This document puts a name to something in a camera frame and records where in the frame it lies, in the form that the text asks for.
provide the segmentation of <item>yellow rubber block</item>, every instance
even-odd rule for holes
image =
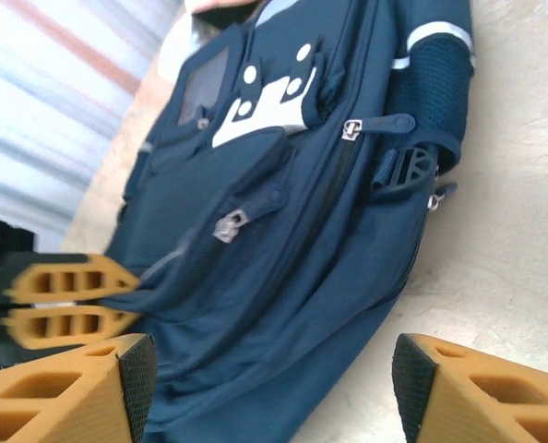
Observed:
[[[402,334],[393,384],[408,443],[548,443],[548,374],[542,371]]]
[[[0,370],[0,442],[138,443],[156,375],[145,334]]]
[[[26,349],[90,344],[115,337],[138,314],[94,305],[55,305],[100,299],[135,289],[138,279],[100,255],[83,263],[34,263],[12,282],[6,294],[15,304],[37,308],[12,309],[2,319],[9,335]]]

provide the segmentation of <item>navy blue backpack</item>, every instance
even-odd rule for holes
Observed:
[[[271,0],[189,58],[106,251],[158,348],[144,441],[292,438],[452,190],[471,36],[469,0]]]

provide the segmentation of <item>beige surface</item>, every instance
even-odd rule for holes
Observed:
[[[420,332],[548,371],[548,0],[475,0],[459,192],[432,214],[406,293],[293,443],[404,441],[390,364]],[[66,238],[100,251],[170,85],[152,67]]]

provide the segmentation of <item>striped wall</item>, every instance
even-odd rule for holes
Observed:
[[[59,249],[182,0],[0,0],[0,219]]]

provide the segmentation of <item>yellow plastic piece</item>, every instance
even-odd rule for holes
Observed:
[[[423,335],[439,365],[416,443],[548,443],[548,374]]]
[[[94,305],[55,305],[127,293],[138,279],[113,260],[88,255],[86,263],[37,263],[29,266],[6,291],[16,304],[2,319],[9,335],[27,349],[90,344],[115,337],[138,314]]]
[[[0,443],[132,442],[118,358],[144,337],[0,370]]]

